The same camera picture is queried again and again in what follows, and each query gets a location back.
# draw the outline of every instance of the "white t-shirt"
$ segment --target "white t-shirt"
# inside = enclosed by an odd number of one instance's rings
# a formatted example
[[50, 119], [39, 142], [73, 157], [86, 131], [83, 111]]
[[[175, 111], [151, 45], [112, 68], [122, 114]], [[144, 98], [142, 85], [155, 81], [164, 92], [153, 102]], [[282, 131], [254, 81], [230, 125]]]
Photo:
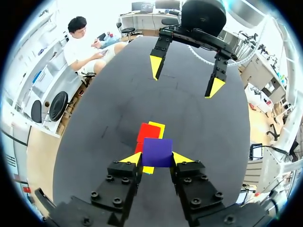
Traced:
[[95, 38], [86, 33], [81, 39], [71, 37], [64, 47], [64, 57], [67, 64], [70, 66], [75, 61], [83, 61], [96, 54], [99, 50], [96, 47], [91, 47]]

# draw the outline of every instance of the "purple block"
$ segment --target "purple block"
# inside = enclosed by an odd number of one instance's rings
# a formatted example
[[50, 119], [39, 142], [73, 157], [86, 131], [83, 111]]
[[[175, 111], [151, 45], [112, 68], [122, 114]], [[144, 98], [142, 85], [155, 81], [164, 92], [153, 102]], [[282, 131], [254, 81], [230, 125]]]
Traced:
[[142, 165], [170, 167], [172, 155], [171, 139], [145, 138], [143, 143]]

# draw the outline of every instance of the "man's hand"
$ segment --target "man's hand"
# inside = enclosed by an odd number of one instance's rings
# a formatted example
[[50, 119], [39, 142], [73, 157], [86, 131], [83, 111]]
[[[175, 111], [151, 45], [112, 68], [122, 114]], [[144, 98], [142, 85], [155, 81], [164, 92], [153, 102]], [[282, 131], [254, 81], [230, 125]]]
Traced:
[[95, 42], [91, 45], [91, 47], [96, 47], [98, 49], [101, 48], [101, 42], [99, 39], [95, 39]]
[[100, 59], [100, 58], [103, 58], [103, 54], [101, 54], [101, 53], [96, 53], [96, 54], [94, 54], [92, 57], [91, 57], [91, 59], [92, 60], [96, 60], [96, 59]]

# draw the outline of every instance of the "white cable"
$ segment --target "white cable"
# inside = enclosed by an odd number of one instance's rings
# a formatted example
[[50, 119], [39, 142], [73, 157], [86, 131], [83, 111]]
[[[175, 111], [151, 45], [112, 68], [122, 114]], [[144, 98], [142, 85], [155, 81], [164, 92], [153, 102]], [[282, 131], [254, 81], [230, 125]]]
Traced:
[[[267, 15], [267, 16], [265, 17], [265, 22], [264, 22], [264, 25], [263, 25], [263, 28], [262, 28], [262, 31], [261, 31], [261, 34], [260, 34], [260, 38], [259, 38], [259, 40], [258, 40], [258, 42], [257, 42], [257, 44], [256, 44], [256, 47], [253, 49], [253, 51], [252, 51], [246, 58], [244, 58], [243, 60], [238, 61], [238, 62], [234, 62], [234, 63], [230, 63], [230, 64], [227, 65], [227, 67], [241, 65], [241, 64], [243, 64], [243, 63], [249, 61], [249, 60], [254, 56], [254, 54], [255, 54], [255, 53], [257, 52], [257, 50], [258, 50], [258, 47], [259, 47], [260, 44], [261, 44], [261, 38], [262, 38], [262, 35], [264, 34], [265, 27], [266, 27], [266, 24], [267, 24], [269, 18], [270, 18], [269, 15]], [[204, 58], [200, 57], [200, 56], [194, 51], [194, 49], [193, 49], [190, 45], [187, 45], [187, 46], [188, 46], [189, 50], [190, 50], [198, 59], [200, 59], [201, 61], [203, 61], [204, 63], [206, 63], [206, 64], [208, 64], [208, 65], [214, 66], [214, 63], [212, 63], [212, 62], [210, 62], [210, 61], [207, 61], [207, 60], [205, 60]]]

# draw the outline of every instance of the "black motor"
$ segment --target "black motor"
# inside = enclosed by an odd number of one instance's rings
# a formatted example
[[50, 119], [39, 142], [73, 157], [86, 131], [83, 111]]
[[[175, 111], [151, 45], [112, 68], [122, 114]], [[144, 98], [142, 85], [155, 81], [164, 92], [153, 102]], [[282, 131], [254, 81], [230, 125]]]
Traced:
[[222, 0], [187, 0], [182, 6], [181, 26], [189, 31], [199, 28], [217, 37], [225, 23]]

